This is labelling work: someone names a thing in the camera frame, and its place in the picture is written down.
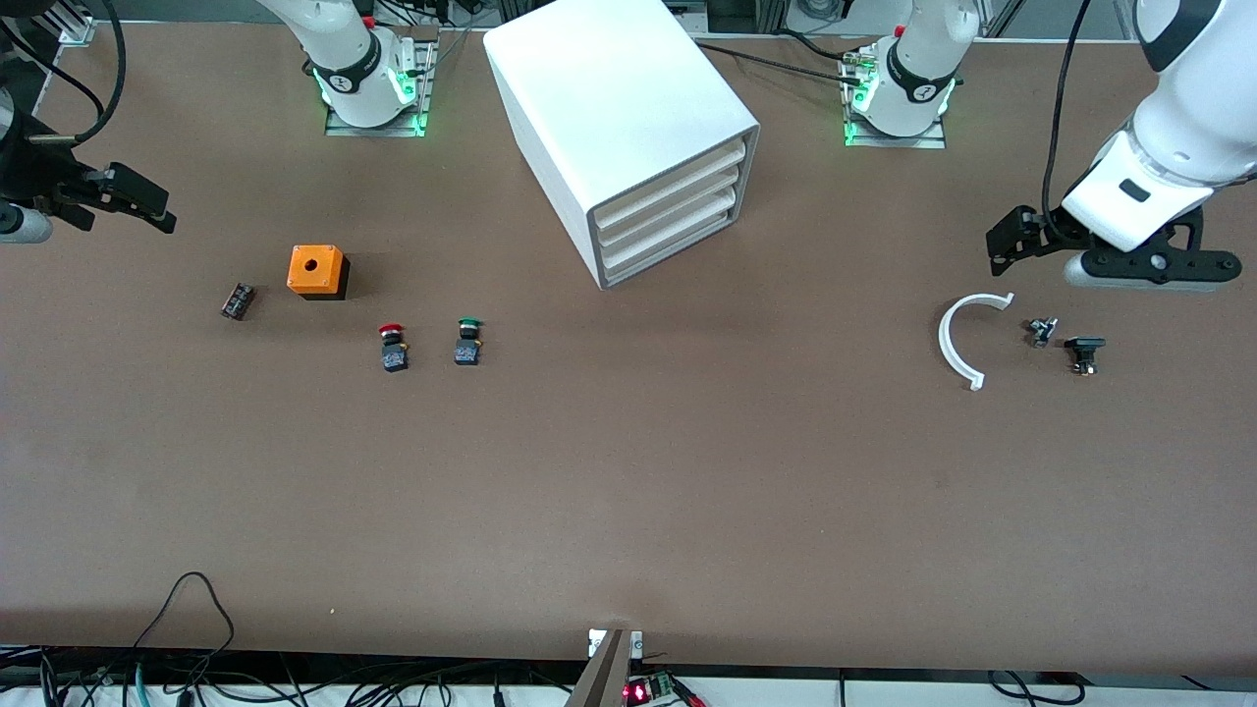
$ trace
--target orange box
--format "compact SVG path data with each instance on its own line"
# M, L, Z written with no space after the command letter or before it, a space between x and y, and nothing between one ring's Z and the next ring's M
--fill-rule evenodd
M349 259L336 245L294 245L288 263L288 289L305 299L344 299Z

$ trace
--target metal bracket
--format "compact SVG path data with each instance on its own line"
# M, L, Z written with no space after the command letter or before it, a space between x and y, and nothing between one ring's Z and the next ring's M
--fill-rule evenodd
M593 654L598 650L598 645L602 644L602 639L606 638L606 635L607 635L606 629L590 629L590 650L588 650L590 658L593 658ZM628 642L631 649L630 658L632 658L634 660L641 660L642 657L641 632L630 632Z
M427 133L427 113L432 106L432 81L436 78L437 40L401 38L401 67L396 82L398 91L415 94L415 102L397 117L377 127L354 127L342 121L331 107L327 108L324 135L349 137L424 137Z
M48 11L34 18L34 23L55 35L65 47L87 47L96 36L92 13L69 0L57 0Z

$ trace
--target black cable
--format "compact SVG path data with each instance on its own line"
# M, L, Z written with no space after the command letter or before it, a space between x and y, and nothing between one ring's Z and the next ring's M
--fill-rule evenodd
M784 28L783 26L779 30L777 30L777 34L784 34L786 36L793 36L794 39L797 39L801 43L803 43L803 47L807 47L808 50L811 50L813 54L820 54L821 57L825 57L826 59L833 59L835 62L841 62L842 60L842 54L836 54L833 52L826 52L825 49L821 49L811 39L808 39L806 34L803 34L801 31L794 31L794 30L792 30L789 28Z
M572 694L572 688L567 687L566 684L563 684L563 683L561 683L561 682L558 682L556 679L549 678L548 676L546 676L546 674L543 674L543 673L541 673L538 671L534 671L530 667L528 668L528 673L530 676L533 676L533 677L542 678L542 682L549 683L552 687L557 687L557 688L562 689L563 692L566 692L568 694Z
M192 671L189 672L189 678L187 681L184 682L184 687L176 692L182 694L189 689L191 689L194 684L197 684L200 682L200 678L209 669L210 659L221 653L222 650L225 650L226 647L231 645L231 642L235 639L235 624L231 621L231 615L228 614L228 610L222 608L222 603L219 601L219 595L216 591L214 591L214 582L211 582L210 577L205 576L205 574L202 572L197 572L195 570L190 572L184 572L182 575L178 576L177 580L175 580L175 584L171 585L170 593L166 595L166 601L162 601L161 609L157 610L157 615L153 616L151 621L148 621L148 625L145 626L145 630L140 632L140 635L136 638L134 643L131 644L131 648L126 649L121 655L114 657L113 660L111 660L109 664L106 665L104 671L102 672L101 679L97 679L96 683L92 684L92 688L87 691L87 696L83 698L83 703L79 707L89 707L96 704L93 694L103 682L103 677L107 676L111 669L113 669L113 667L118 663L118 660L122 660L124 658L131 658L131 655L134 654L136 649L140 648L140 644L143 643L146 638L148 638L148 634L152 633L152 630L157 626L157 624L160 624L161 620L166 616L166 611L170 609L170 605L175 601L175 594L178 591L178 587L184 584L184 580L189 577L196 577L201 580L202 584L205 584L205 589L210 593L210 601L214 603L214 608L217 610L219 615L222 616L222 621L228 625L228 638L226 640L222 642L222 645L210 650L207 654L202 655L197 660ZM162 687L162 691L166 692L166 687Z
M711 45L711 44L704 44L701 42L695 42L695 44L698 44L703 49L706 49L708 52L719 52L722 54L728 54L730 57L737 57L739 59L747 59L748 62L755 62L755 63L764 64L764 65L768 65L768 67L774 67L774 68L778 68L778 69L782 69L782 70L786 70L786 72L794 72L794 73L803 74L803 75L811 75L811 77L816 77L816 78L823 78L823 79L828 79L828 81L836 81L838 83L846 83L846 84L850 84L850 86L859 86L859 83L860 83L860 81L856 79L855 77L841 77L838 74L827 74L825 72L817 72L817 70L812 70L812 69L804 69L803 67L794 67L794 65L791 65L791 64L783 64L781 62L774 62L772 59L764 59L763 57L755 57L755 55L752 55L752 54L744 54L742 52L737 52L737 50L733 50L733 49L725 49L724 47L715 47L715 45Z
M415 18L412 18L410 15L410 13L409 13L409 10L406 8L402 8L397 3L391 3L390 0L380 0L380 4L383 5L385 8L388 8L390 13L392 13L392 14L397 15L398 18L401 18L402 21L405 21L410 26L419 26L419 23L415 21Z
M39 54L36 54L35 50L31 49L31 47L29 44L26 44L25 42L23 42L23 39L20 36L18 36L18 34L15 31L13 31L11 29L9 29L8 24L0 21L0 31L3 31L4 35L9 38L9 42L13 42L14 47L16 47L18 49L21 49L23 52L25 52L26 55L30 57L31 60L34 60L36 64L39 64L40 67L44 67L53 75L60 78L65 83L68 83L68 84L73 86L74 88L77 88L78 92L82 93L83 96L87 96L87 99L92 102L92 107L96 108L96 117L97 118L99 118L101 114L104 113L104 104L101 103L101 99L97 98L96 93L93 93L91 88L88 88L87 86L84 86L79 79L77 79L77 78L72 77L70 74L63 72L60 68L58 68L52 62L45 62L43 59L43 57L40 57ZM0 660L3 660L4 658L6 658L6 655L0 655Z
M997 673L1006 673L1011 678L1013 678L1013 682L1017 683L1017 687L1021 688L1021 692L1012 692L1011 689L1006 689L1003 686L997 683L996 682ZM1043 704L1058 704L1061 707L1071 707L1072 704L1079 704L1080 702L1087 698L1087 688L1084 687L1082 683L1077 683L1075 686L1079 688L1079 694L1076 697L1071 697L1070 699L1057 699L1055 697L1043 697L1042 694L1035 694L1033 692L1029 691L1029 687L1026 686L1026 681L1021 679L1021 676L1018 676L1012 671L987 671L987 681L991 682L991 687L996 688L996 692L998 692L999 694L1003 694L1004 697L1012 697L1013 699L1024 699L1026 703L1029 704L1029 707L1037 707L1038 703L1041 702Z
M1056 167L1056 145L1061 135L1061 104L1065 103L1065 79L1070 73L1070 59L1073 58L1073 45L1079 42L1079 30L1082 29L1082 18L1087 14L1091 0L1082 0L1079 6L1079 15L1073 18L1073 28L1070 29L1070 39L1065 43L1065 57L1061 58L1061 74L1056 79L1056 104L1052 107L1052 138L1047 147L1047 166L1043 169L1043 189L1040 194L1043 209L1043 220L1052 235L1061 237L1052 219L1052 169Z
M104 11L109 15L109 25L113 26L113 39L118 43L118 73L113 82L113 93L109 96L109 103L104 107L104 113L96 120L92 127L74 136L75 145L83 145L88 140L92 140L96 133L104 130L104 126L113 118L113 112L118 108L118 101L122 99L122 84L127 81L127 42L122 36L122 21L118 20L118 11L113 8L113 0L101 0L101 4L104 5Z
M1192 679L1188 676L1179 676L1179 677L1183 678L1183 679L1185 679L1187 682L1194 684L1195 687L1198 687L1200 689L1210 689L1210 691L1213 689L1212 687L1204 684L1203 682Z
M397 9L402 10L402 11L406 11L406 13L414 13L416 15L421 15L421 16L425 16L425 18L432 18L434 20L436 20L436 21L439 21L441 24L447 24L450 26L458 26L449 18L442 18L442 16L437 15L436 13L431 13L429 10L419 8L417 5L409 5L405 0L380 0L380 3L383 4L383 5L386 5L386 6L388 6L388 8L397 8ZM480 10L476 10L475 13L471 13L471 14L476 15L479 13L480 13ZM415 24L415 21L414 21L412 18L407 16L406 19L411 23L411 26L419 26L417 24Z
M293 689L297 691L297 697L302 701L302 707L310 707L310 703L307 702L305 696L302 693L302 686L297 684L297 678L293 677L293 671L288 667L288 660L284 659L284 654L279 653L278 655L279 663L284 667L284 673L288 674L288 682L293 683Z

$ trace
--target brown table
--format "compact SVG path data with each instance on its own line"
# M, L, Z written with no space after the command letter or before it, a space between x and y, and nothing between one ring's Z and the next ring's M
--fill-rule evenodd
M101 35L67 67L103 91ZM672 662L1257 674L1257 276L987 270L985 230L1037 199L1060 45L975 47L945 151L843 148L831 84L716 57L763 123L743 218L600 293L479 36L412 141L322 137L282 26L127 39L80 157L158 181L180 228L0 252L0 640L128 644L200 569L240 648L577 658L621 624ZM1153 81L1134 47L1079 48L1057 194ZM83 103L57 86L45 118ZM1212 201L1209 237L1257 262L1251 196ZM284 288L297 243L344 249L351 301ZM970 392L935 327L982 291L1017 299L958 317ZM451 361L464 316L478 369ZM1106 336L1100 375L1028 347L1037 316ZM153 637L217 640L201 590Z

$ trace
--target small black component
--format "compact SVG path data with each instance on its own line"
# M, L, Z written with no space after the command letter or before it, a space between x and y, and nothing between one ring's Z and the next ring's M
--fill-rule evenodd
M228 301L222 303L222 316L229 320L240 321L244 318L244 313L249 311L249 304L253 303L253 297L258 291L245 283L238 283L236 288L231 291L231 296Z
M1090 376L1096 372L1096 348L1105 345L1105 340L1099 336L1076 336L1065 342L1065 347L1073 351L1073 372L1080 376Z
M1243 265L1234 253L1202 250L1204 213L1195 208L1156 230L1143 245L1124 253L1105 243L1065 209L1052 210L1056 230L1029 206L1017 206L987 231L991 274L999 277L1017 260L1058 250L1082 250L1081 265L1094 278L1168 282L1229 282ZM1170 245L1179 229L1187 233L1183 248Z
M406 345L401 338L401 325L388 323L380 327L380 337L382 341L382 347L380 350L380 362L390 374L397 371L405 371L410 367L410 360L406 356L406 350L410 346Z
M625 706L639 707L647 702L654 702L665 694L671 694L674 689L672 678L665 672L644 678L634 678L625 686Z
M1149 194L1146 189L1139 186L1138 184L1130 181L1129 179L1121 180L1121 184L1117 185L1117 189L1123 190L1126 194L1126 196L1130 196L1131 199L1139 201L1140 204L1148 201L1148 198L1151 196L1151 194Z
M454 362L460 366L480 364L480 320L464 317L459 320L459 340L454 345Z
M1056 317L1031 320L1026 328L1031 331L1031 346L1035 348L1043 348L1047 342L1051 341L1052 335L1056 333L1056 325L1058 320Z

